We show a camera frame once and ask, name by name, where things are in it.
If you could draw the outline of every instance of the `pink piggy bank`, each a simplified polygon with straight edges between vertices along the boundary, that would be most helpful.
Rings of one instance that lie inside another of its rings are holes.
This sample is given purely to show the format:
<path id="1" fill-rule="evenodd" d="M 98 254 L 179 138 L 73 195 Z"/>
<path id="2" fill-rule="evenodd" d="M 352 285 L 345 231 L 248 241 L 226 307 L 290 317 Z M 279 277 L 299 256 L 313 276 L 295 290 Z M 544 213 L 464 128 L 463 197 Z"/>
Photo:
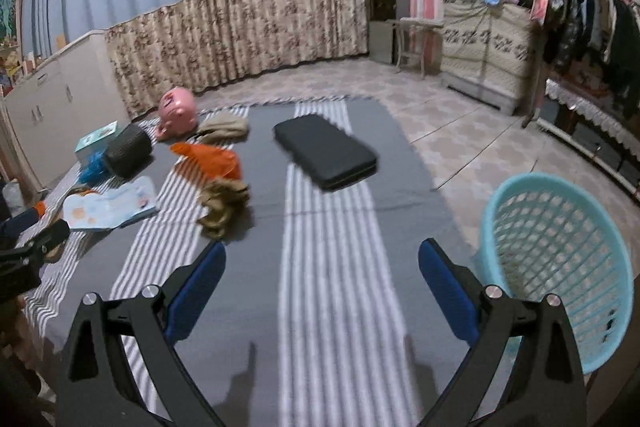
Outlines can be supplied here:
<path id="1" fill-rule="evenodd" d="M 158 113 L 160 123 L 156 129 L 156 138 L 160 141 L 187 134 L 198 125 L 195 98 L 191 91 L 183 87 L 174 87 L 162 96 Z"/>

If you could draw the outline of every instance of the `basket rim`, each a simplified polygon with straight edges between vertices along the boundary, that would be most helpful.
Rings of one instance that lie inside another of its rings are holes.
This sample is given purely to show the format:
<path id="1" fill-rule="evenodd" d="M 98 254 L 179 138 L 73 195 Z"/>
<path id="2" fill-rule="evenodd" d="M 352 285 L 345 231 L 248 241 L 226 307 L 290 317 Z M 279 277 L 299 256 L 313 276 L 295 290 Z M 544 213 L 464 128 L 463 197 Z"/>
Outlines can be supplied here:
<path id="1" fill-rule="evenodd" d="M 633 284 L 633 270 L 631 268 L 631 260 L 629 258 L 628 250 L 626 249 L 625 241 L 622 238 L 620 230 L 613 222 L 609 213 L 604 209 L 604 207 L 600 204 L 600 202 L 593 197 L 590 193 L 584 190 L 581 187 L 578 187 L 571 182 L 562 179 L 559 176 L 554 176 L 553 174 L 547 174 L 546 172 L 524 172 L 523 174 L 518 174 L 516 176 L 512 176 L 508 178 L 504 182 L 500 184 L 497 190 L 492 194 L 488 203 L 484 208 L 484 213 L 482 214 L 482 222 L 480 228 L 480 237 L 481 244 L 479 254 L 484 257 L 484 265 L 490 277 L 490 280 L 500 286 L 503 290 L 507 292 L 508 295 L 512 295 L 511 288 L 507 282 L 507 279 L 504 274 L 504 270 L 500 265 L 500 262 L 497 258 L 497 245 L 494 237 L 494 216 L 497 213 L 498 206 L 504 198 L 505 193 L 508 190 L 511 190 L 514 185 L 520 185 L 524 183 L 528 183 L 530 181 L 540 181 L 547 185 L 557 185 L 559 188 L 563 188 L 564 190 L 574 192 L 579 198 L 583 198 L 590 204 L 597 213 L 600 214 L 600 218 L 603 220 L 605 227 L 607 227 L 610 233 L 610 236 L 613 239 L 616 247 L 616 257 L 619 258 L 619 261 L 622 261 L 622 266 L 625 269 L 625 275 L 623 279 L 623 285 L 625 287 L 622 288 L 620 292 L 622 294 L 622 304 L 620 306 L 620 325 L 616 330 L 614 330 L 614 334 L 609 337 L 607 342 L 607 348 L 602 350 L 602 352 L 596 356 L 592 357 L 589 360 L 581 360 L 582 362 L 582 372 L 587 375 L 592 373 L 597 368 L 602 366 L 622 342 L 622 338 L 625 336 L 626 329 L 629 325 L 629 321 L 631 319 L 631 313 L 633 308 L 634 301 L 634 284 Z"/>

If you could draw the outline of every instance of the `beige folded cloth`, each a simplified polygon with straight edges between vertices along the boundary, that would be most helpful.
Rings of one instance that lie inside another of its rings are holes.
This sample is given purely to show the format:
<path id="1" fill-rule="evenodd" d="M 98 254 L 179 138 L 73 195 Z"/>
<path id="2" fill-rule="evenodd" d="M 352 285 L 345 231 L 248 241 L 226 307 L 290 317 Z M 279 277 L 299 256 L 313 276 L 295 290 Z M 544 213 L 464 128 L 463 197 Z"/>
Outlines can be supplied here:
<path id="1" fill-rule="evenodd" d="M 239 180 L 215 178 L 203 188 L 198 203 L 209 209 L 209 214 L 198 219 L 203 232 L 212 239 L 224 237 L 233 217 L 249 201 L 249 187 Z"/>
<path id="2" fill-rule="evenodd" d="M 200 143 L 214 143 L 220 140 L 243 138 L 249 133 L 249 123 L 246 118 L 229 111 L 221 111 L 207 118 L 198 126 Z"/>

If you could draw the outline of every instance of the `orange plastic bag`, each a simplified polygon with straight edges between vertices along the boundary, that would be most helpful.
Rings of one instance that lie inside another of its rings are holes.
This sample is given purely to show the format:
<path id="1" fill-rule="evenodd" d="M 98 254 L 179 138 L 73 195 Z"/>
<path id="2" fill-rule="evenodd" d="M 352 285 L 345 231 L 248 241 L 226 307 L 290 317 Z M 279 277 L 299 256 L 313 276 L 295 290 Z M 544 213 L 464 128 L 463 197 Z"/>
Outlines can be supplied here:
<path id="1" fill-rule="evenodd" d="M 233 151 L 200 143 L 184 142 L 174 143 L 171 150 L 177 155 L 194 160 L 207 178 L 239 180 L 242 177 L 238 156 Z"/>

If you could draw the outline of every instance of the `turquoise plastic basket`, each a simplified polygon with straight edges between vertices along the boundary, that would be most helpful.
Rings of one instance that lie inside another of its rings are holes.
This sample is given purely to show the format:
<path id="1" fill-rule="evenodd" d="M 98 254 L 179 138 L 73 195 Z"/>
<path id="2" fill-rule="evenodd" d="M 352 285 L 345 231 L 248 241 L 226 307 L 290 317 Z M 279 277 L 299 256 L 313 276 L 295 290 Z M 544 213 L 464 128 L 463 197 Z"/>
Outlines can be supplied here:
<path id="1" fill-rule="evenodd" d="M 482 283 L 519 299 L 559 295 L 583 373 L 607 362 L 631 317 L 632 271 L 620 232 L 590 194 L 549 174 L 514 176 L 487 204 L 480 241 Z"/>

